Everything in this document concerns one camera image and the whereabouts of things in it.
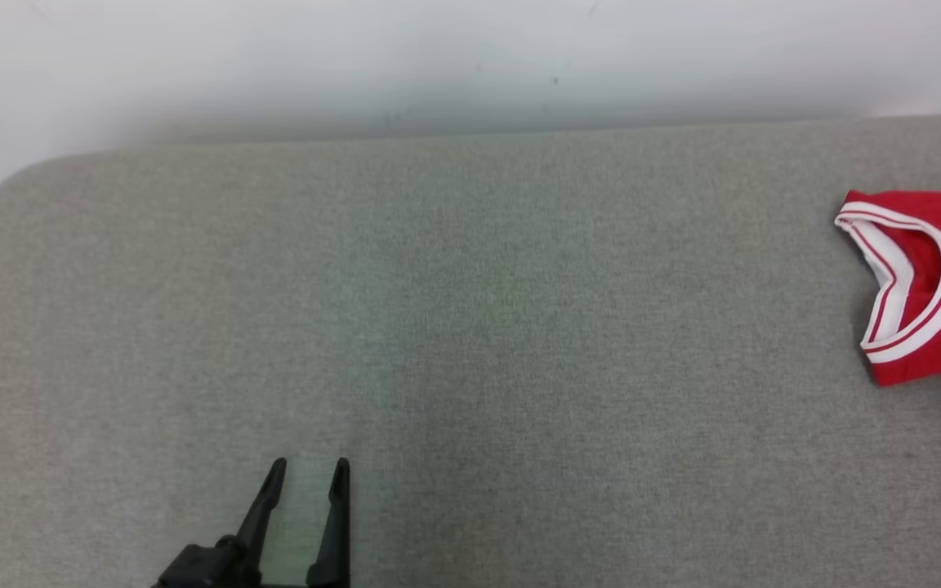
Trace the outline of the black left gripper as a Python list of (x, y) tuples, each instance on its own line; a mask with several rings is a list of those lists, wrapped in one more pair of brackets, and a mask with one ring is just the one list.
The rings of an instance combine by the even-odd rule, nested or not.
[[(287, 465), (283, 457), (273, 462), (238, 535), (225, 535), (212, 547), (186, 545), (152, 588), (303, 588), (265, 584), (259, 569), (271, 514), (283, 494)], [(350, 481), (350, 462), (340, 458), (328, 490), (329, 511), (317, 558), (307, 569), (309, 588), (350, 588)]]

